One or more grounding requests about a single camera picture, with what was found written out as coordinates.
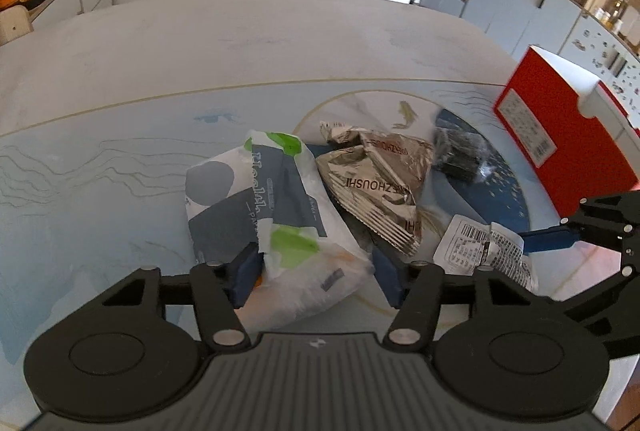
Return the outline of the white printed sachet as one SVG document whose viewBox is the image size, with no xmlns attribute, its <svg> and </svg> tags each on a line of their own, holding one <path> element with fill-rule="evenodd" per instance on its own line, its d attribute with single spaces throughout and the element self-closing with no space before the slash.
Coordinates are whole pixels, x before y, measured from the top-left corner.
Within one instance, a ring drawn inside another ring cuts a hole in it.
<svg viewBox="0 0 640 431">
<path fill-rule="evenodd" d="M 455 215 L 439 241 L 433 261 L 454 275 L 471 276 L 475 269 L 488 266 L 530 292 L 538 289 L 538 277 L 524 252 L 523 238 L 495 222 L 484 225 Z"/>
</svg>

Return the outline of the white tissue pack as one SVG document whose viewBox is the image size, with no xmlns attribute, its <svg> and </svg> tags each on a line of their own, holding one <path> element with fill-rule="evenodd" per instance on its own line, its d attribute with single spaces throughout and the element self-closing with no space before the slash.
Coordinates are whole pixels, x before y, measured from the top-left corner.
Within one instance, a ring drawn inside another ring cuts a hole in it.
<svg viewBox="0 0 640 431">
<path fill-rule="evenodd" d="M 186 218 L 198 261 L 228 265 L 250 243 L 259 274 L 244 283 L 249 333 L 321 313 L 373 275 L 295 135 L 251 131 L 242 146 L 186 171 Z"/>
</svg>

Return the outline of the red cardboard box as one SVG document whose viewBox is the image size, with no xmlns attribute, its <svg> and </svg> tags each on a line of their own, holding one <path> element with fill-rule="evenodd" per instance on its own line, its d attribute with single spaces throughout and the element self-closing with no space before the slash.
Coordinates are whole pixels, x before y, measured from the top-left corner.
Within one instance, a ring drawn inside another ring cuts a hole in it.
<svg viewBox="0 0 640 431">
<path fill-rule="evenodd" d="M 529 47 L 494 106 L 560 217 L 639 189 L 639 128 L 594 73 Z"/>
</svg>

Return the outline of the silver foil snack bag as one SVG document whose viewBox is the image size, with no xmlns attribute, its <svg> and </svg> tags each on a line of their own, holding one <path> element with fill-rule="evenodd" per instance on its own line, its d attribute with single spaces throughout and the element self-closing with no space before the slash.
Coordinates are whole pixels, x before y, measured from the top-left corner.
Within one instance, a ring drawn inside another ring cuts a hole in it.
<svg viewBox="0 0 640 431">
<path fill-rule="evenodd" d="M 418 200 L 434 146 L 419 137 L 341 123 L 323 122 L 320 133 L 331 150 L 316 162 L 332 197 L 386 243 L 414 255 L 422 240 Z"/>
</svg>

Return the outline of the black wrapped snack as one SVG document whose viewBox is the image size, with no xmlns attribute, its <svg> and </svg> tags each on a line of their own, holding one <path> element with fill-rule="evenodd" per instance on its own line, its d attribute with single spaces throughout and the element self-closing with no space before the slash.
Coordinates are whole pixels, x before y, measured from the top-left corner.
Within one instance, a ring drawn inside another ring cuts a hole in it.
<svg viewBox="0 0 640 431">
<path fill-rule="evenodd" d="M 490 163 L 492 152 L 480 134 L 438 128 L 434 143 L 434 168 L 449 178 L 464 183 L 482 183 L 495 171 Z"/>
</svg>

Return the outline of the white wall cabinets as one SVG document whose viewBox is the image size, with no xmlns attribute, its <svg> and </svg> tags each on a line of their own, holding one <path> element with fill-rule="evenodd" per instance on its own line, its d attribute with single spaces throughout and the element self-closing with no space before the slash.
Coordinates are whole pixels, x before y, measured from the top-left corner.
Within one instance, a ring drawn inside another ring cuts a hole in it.
<svg viewBox="0 0 640 431">
<path fill-rule="evenodd" d="M 632 113 L 639 112 L 639 57 L 571 0 L 421 0 L 460 17 L 521 60 L 536 45 L 596 74 Z"/>
</svg>

